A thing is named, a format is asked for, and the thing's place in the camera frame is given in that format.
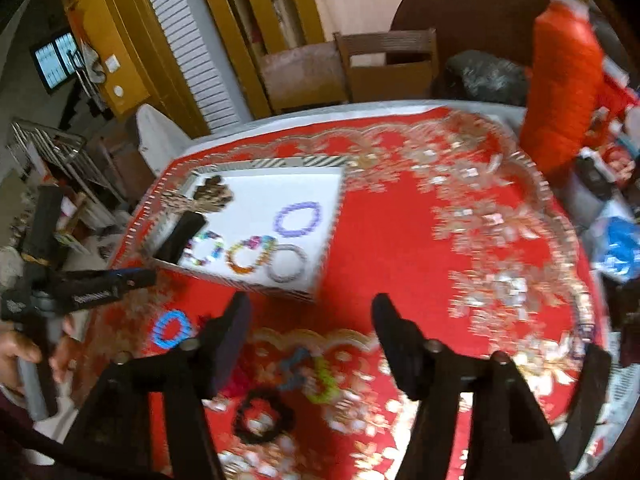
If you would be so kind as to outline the person left hand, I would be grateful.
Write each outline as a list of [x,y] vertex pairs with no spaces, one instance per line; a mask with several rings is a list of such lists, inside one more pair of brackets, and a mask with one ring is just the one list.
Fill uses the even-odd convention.
[[[80,356],[81,343],[75,338],[75,319],[67,315],[63,321],[63,336],[49,358],[52,377],[66,382]],[[39,363],[42,354],[37,345],[19,333],[12,323],[1,323],[1,385],[9,392],[24,396],[24,386],[18,372],[18,361]]]

